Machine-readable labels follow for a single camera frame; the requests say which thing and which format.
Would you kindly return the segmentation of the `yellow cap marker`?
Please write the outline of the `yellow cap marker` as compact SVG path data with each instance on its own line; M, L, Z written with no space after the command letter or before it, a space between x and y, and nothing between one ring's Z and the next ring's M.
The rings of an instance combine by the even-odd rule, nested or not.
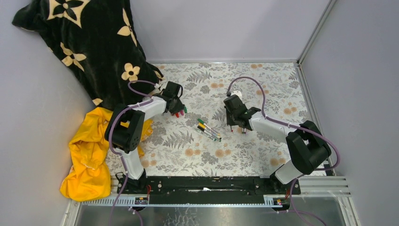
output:
M207 131L209 134L211 134L212 136L218 138L218 139L222 139L221 135L218 134L217 132L213 131L211 128L209 128L208 126L204 125L203 123L198 123L198 126L203 130L203 131Z

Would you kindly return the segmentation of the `black cap marker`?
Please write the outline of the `black cap marker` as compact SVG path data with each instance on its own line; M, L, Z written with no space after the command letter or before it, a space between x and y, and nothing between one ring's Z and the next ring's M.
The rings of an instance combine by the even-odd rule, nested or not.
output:
M217 139L217 140L221 140L221 138L220 138L219 136L213 134L211 131L208 131L207 129L205 129L205 128L199 126L199 125L197 126L197 128L198 128L199 130L201 130L202 132L208 134L209 136L212 136L213 138L215 138L215 139Z

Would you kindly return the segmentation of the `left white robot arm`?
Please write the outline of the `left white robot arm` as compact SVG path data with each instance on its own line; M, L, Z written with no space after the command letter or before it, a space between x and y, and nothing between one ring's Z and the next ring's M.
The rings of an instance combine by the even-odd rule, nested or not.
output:
M180 100L182 85L168 81L161 87L159 93L145 94L142 102L116 105L104 134L111 152L122 160L126 177L129 178L128 188L136 194L143 192L146 187L143 179L145 170L138 154L144 122L164 113L183 113L185 109Z

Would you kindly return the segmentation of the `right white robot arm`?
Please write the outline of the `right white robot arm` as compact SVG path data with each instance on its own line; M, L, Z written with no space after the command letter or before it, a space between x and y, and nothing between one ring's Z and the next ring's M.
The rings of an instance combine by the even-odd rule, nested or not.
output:
M223 103L227 125L262 132L287 145L290 160L270 176L270 188L276 194L286 191L295 178L311 174L331 155L329 145L312 121L297 126L264 117L259 108L247 108L237 95L227 97Z

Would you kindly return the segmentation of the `floral fern table mat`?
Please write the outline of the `floral fern table mat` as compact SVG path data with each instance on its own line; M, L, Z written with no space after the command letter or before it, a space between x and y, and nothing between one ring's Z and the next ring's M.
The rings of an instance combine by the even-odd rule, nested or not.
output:
M268 176L290 160L286 144L262 132L226 123L226 91L239 90L248 107L263 107L274 119L309 119L294 63L157 64L168 81L183 87L187 113L153 119L152 134L139 146L149 176ZM211 139L196 132L197 119L220 133Z

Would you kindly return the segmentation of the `black floral blanket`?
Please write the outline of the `black floral blanket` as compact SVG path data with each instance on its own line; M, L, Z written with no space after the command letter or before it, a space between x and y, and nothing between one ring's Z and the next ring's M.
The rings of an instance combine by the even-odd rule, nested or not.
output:
M146 60L128 0L33 0L12 23L37 32L96 106L140 102L164 78Z

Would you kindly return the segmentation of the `yellow cloth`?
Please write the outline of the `yellow cloth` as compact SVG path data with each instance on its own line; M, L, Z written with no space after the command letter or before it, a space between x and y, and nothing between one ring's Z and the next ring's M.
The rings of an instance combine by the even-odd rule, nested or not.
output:
M88 112L68 144L72 166L60 193L77 202L102 199L111 193L111 175L105 162L109 143L104 133L112 111L97 107Z

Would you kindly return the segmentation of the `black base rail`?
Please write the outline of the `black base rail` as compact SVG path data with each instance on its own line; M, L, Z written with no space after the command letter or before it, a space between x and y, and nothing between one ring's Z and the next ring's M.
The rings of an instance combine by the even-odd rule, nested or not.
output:
M261 177L143 176L138 180L115 175L118 192L142 194L150 204L263 204L264 196L301 194L298 182L280 184Z

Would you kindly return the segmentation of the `aluminium frame post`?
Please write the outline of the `aluminium frame post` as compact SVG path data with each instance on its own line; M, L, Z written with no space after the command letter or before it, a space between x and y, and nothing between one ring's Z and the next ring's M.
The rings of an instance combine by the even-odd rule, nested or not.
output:
M301 52L300 56L297 59L297 64L301 65L303 64L307 54L309 53L310 49L312 48L319 32L321 31L325 21L327 20L329 14L333 10L334 6L336 5L337 0L329 0L326 8L324 9L320 19L318 20L313 32L311 33L311 36L309 40L307 41L303 51Z

